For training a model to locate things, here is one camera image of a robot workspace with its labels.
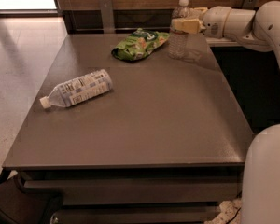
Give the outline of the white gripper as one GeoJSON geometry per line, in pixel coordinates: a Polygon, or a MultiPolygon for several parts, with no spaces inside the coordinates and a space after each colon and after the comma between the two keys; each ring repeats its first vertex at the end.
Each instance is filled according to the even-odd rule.
{"type": "Polygon", "coordinates": [[[195,19],[172,19],[174,30],[188,34],[198,34],[203,31],[204,35],[213,38],[225,37],[227,19],[231,13],[231,7],[193,7],[190,16],[195,19]]]}

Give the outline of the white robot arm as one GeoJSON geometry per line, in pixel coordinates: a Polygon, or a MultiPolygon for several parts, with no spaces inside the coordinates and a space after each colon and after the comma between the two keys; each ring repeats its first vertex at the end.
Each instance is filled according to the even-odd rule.
{"type": "MultiPolygon", "coordinates": [[[[253,50],[271,50],[280,71],[280,1],[268,2],[258,11],[213,7],[195,15],[175,14],[171,29],[180,34],[203,31],[253,50]]],[[[261,131],[248,149],[241,224],[280,224],[280,124],[261,131]]]]}

